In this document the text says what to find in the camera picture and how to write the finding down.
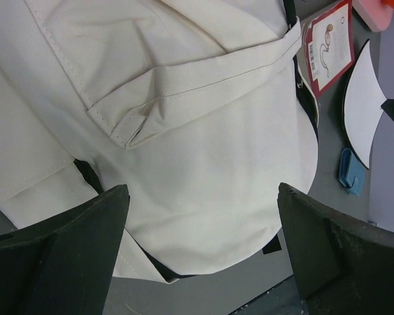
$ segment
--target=canvas bag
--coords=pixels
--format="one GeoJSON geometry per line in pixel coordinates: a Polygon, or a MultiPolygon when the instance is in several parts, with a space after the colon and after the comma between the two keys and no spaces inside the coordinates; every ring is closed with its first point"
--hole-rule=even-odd
{"type": "Polygon", "coordinates": [[[259,251],[281,227],[279,183],[306,193],[317,167],[318,111],[297,98],[301,34],[285,5],[0,3],[0,103],[14,94],[37,122],[20,114],[11,133],[0,106],[0,144],[7,133],[22,147],[0,148],[0,210],[22,228],[95,196],[76,158],[105,190],[129,187],[115,276],[172,282],[259,251]]]}

